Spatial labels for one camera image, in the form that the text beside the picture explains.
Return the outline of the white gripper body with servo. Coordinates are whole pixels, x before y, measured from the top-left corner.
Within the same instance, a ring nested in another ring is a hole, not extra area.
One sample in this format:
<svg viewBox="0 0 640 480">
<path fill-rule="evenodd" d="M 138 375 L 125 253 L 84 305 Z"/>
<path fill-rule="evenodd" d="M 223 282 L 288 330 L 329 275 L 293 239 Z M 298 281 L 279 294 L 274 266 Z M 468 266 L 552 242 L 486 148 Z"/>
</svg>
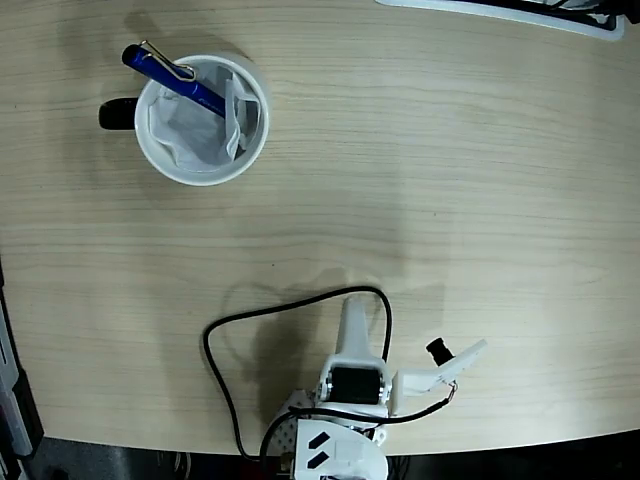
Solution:
<svg viewBox="0 0 640 480">
<path fill-rule="evenodd" d="M 315 406 L 359 415 L 387 415 L 391 384 L 387 364 L 381 358 L 334 353 L 321 370 Z"/>
</svg>

